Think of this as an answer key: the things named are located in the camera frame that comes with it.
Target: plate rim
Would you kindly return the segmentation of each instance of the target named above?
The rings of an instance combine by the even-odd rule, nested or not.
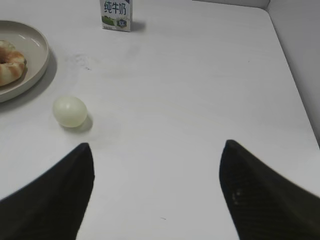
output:
[[[38,82],[40,80],[40,78],[42,77],[42,75],[44,74],[45,71],[43,71],[44,69],[46,69],[48,67],[48,63],[49,63],[49,58],[50,58],[50,47],[49,47],[49,43],[48,43],[48,40],[47,38],[45,37],[45,35],[40,31],[38,30],[36,27],[34,26],[31,26],[27,23],[24,23],[24,22],[20,22],[20,21],[15,21],[15,20],[5,20],[5,19],[0,19],[0,25],[1,23],[14,23],[14,24],[19,24],[19,25],[23,25],[23,26],[26,26],[30,29],[33,29],[35,30],[37,33],[39,33],[39,35],[41,36],[41,38],[44,40],[44,43],[45,43],[45,61],[43,62],[43,65],[41,66],[41,68],[35,72],[33,75],[31,75],[24,83],[22,84],[19,84],[13,88],[11,88],[10,90],[6,91],[6,92],[3,92],[2,94],[0,94],[0,103],[1,102],[5,102],[7,100],[10,100],[12,98],[15,98],[17,97],[18,95],[24,93],[25,91],[27,91],[28,89],[30,89],[36,82]],[[33,84],[31,84],[30,86],[28,86],[28,88],[24,89],[23,91],[21,91],[21,93],[19,94],[14,94],[15,96],[13,97],[4,97],[6,94],[9,94],[10,92],[12,91],[17,91],[18,89],[20,89],[21,87],[23,87],[25,84],[27,84],[29,81],[31,81],[32,79],[36,78],[37,75],[40,73],[40,72],[43,72],[43,74],[39,77],[39,79],[37,79]]]

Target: bagel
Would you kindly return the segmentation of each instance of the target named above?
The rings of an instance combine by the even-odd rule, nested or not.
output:
[[[21,78],[25,70],[25,57],[10,42],[0,40],[0,86]]]

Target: carton label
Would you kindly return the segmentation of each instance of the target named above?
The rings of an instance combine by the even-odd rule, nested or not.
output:
[[[104,29],[131,31],[132,0],[100,0]]]

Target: white wall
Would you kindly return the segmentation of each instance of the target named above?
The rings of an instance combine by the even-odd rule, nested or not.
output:
[[[319,142],[320,0],[271,0],[268,11]]]
[[[268,3],[270,2],[270,0],[198,0],[198,1],[218,3],[218,4],[232,4],[232,5],[262,8],[262,9],[267,8]]]

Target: white plate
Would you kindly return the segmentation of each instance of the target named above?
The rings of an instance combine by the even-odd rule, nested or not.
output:
[[[49,63],[49,45],[41,32],[27,24],[0,20],[0,40],[12,43],[26,60],[20,79],[0,87],[0,103],[31,88],[45,73]]]

